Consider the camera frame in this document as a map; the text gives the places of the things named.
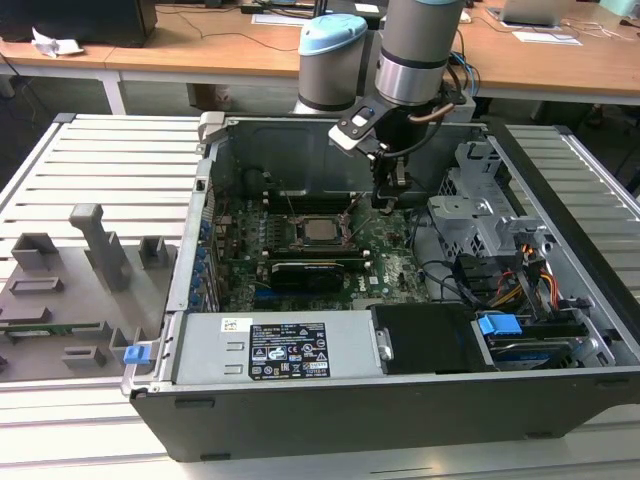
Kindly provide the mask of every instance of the paper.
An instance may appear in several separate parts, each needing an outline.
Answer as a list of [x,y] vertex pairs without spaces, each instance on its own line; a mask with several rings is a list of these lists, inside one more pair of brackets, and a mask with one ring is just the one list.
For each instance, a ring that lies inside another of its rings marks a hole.
[[36,47],[43,55],[56,58],[58,55],[72,55],[84,52],[75,40],[56,40],[38,33],[35,28],[32,28],[31,31],[33,32],[31,45]]
[[284,25],[289,27],[304,27],[311,20],[304,18],[285,17],[283,15],[271,15],[256,13],[251,17],[251,23],[256,25]]
[[532,32],[512,32],[518,40],[525,43],[551,43],[555,45],[577,45],[582,46],[578,40],[571,35],[558,35],[551,33]]
[[375,5],[369,5],[367,3],[356,3],[356,10],[364,13],[380,13],[380,9]]

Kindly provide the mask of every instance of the sticker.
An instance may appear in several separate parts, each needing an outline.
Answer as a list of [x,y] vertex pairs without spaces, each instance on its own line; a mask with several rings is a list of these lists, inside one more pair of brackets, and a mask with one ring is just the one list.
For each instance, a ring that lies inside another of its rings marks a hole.
[[378,7],[367,3],[356,3],[356,10],[365,13],[380,13],[380,9]]
[[324,323],[250,325],[249,331],[253,380],[330,376]]
[[222,333],[248,332],[253,318],[223,318],[220,331]]
[[51,335],[46,330],[27,330],[24,332],[7,332],[10,337],[48,337]]

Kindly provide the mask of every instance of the floor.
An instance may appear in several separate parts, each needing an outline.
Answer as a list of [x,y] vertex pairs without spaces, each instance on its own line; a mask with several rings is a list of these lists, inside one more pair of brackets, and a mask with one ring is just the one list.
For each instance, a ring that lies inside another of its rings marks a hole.
[[[109,106],[98,81],[62,78],[14,78],[16,96],[0,98],[0,184],[4,185],[29,154],[53,117],[59,112],[108,114]],[[182,84],[128,82],[125,85],[132,115],[190,115],[200,111],[189,106]],[[232,87],[233,111],[285,113],[293,108],[297,92],[290,88]],[[489,116],[512,124],[532,124],[535,102],[494,100]],[[611,171],[640,142],[640,131],[615,106],[605,107],[600,128],[579,124],[588,105],[547,104],[542,122],[568,125],[585,146]],[[640,148],[632,155],[619,178],[627,182],[640,168]]]

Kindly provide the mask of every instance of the blue latch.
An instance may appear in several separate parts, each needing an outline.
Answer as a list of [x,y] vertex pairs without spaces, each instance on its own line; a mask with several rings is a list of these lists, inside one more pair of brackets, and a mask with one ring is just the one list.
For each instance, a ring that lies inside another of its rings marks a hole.
[[478,320],[483,335],[518,335],[522,327],[515,315],[510,313],[488,313]]
[[125,365],[148,365],[151,363],[151,345],[131,345],[124,351]]

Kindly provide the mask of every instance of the computer case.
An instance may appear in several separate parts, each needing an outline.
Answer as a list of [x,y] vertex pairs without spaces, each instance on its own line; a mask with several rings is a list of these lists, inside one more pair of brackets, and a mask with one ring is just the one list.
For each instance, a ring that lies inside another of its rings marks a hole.
[[154,0],[0,0],[0,36],[29,41],[31,28],[81,45],[142,47],[157,22]]

